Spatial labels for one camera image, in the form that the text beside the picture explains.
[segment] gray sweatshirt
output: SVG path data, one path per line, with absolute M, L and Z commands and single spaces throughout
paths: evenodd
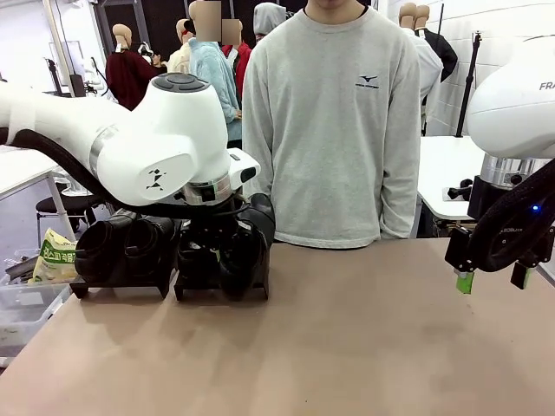
M 278 240 L 348 249 L 407 238 L 420 157 L 415 47 L 369 9 L 323 25 L 301 10 L 252 51 L 244 150 L 262 166 Z

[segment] snack bag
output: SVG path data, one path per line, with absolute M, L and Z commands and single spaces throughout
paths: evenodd
M 77 277 L 75 247 L 67 238 L 48 228 L 42 243 L 41 254 L 33 270 L 33 283 L 65 283 Z

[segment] table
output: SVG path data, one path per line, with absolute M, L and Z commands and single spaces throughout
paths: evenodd
M 57 164 L 35 150 L 14 149 L 0 153 L 0 200 L 20 192 L 43 179 L 47 180 L 52 199 L 58 211 L 68 239 L 75 241 L 75 234 L 68 213 L 63 207 L 60 192 L 52 176 Z
M 555 289 L 455 288 L 447 240 L 276 244 L 268 303 L 74 296 L 0 377 L 3 416 L 552 416 Z
M 411 233 L 416 238 L 422 203 L 441 219 L 467 221 L 467 201 L 444 201 L 443 189 L 458 187 L 463 179 L 479 175 L 485 153 L 470 137 L 424 136 L 421 138 L 418 202 L 415 225 Z

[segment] black jacket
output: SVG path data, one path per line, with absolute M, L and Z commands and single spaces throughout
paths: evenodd
M 424 36 L 426 41 L 430 44 L 435 53 L 440 57 L 443 62 L 443 72 L 441 73 L 441 82 L 444 82 L 454 71 L 457 66 L 457 61 L 459 57 L 455 54 L 453 48 L 445 37 L 438 35 L 437 33 L 430 32 L 428 29 L 424 29 Z

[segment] floor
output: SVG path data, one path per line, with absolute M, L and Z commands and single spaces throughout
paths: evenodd
M 16 250 L 37 249 L 35 205 L 50 196 L 46 181 L 34 184 L 23 191 L 0 200 L 0 273 L 5 269 L 5 259 L 14 258 Z M 95 210 L 97 219 L 108 216 L 105 207 Z M 63 234 L 62 223 L 58 218 L 41 220 L 42 234 L 48 229 Z M 80 231 L 86 225 L 81 222 Z

